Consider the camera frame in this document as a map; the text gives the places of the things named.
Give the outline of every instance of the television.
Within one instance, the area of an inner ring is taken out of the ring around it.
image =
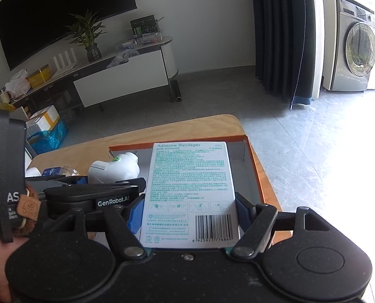
[[[31,55],[68,34],[70,14],[97,12],[99,20],[136,9],[135,0],[2,0],[0,40],[12,70]]]

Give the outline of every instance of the screw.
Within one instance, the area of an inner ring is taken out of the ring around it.
[[[183,254],[183,259],[185,261],[193,261],[194,260],[194,256],[192,254]]]
[[[124,253],[129,257],[139,257],[144,254],[144,249],[137,246],[130,246],[124,249]]]
[[[250,256],[252,256],[255,253],[255,251],[253,250],[252,247],[238,246],[238,247],[234,247],[232,249],[231,253],[235,257],[239,257],[239,258],[242,258],[242,259],[247,259]]]

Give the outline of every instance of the blue plastic bag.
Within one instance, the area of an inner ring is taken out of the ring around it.
[[[36,154],[43,154],[59,148],[67,135],[67,126],[62,119],[50,131],[42,131],[33,134],[28,142]]]

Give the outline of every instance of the leather patch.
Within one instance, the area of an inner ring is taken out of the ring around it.
[[[16,211],[24,218],[30,218],[33,221],[37,221],[40,205],[41,202],[38,199],[28,197],[27,195],[21,195],[19,197]]]

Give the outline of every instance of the gray tile floor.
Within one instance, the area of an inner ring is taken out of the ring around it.
[[[306,205],[345,233],[373,262],[375,298],[375,90],[321,91],[310,106],[288,105],[264,91],[253,67],[178,77],[183,101],[167,87],[84,109],[63,146],[217,114],[243,124],[285,211]]]

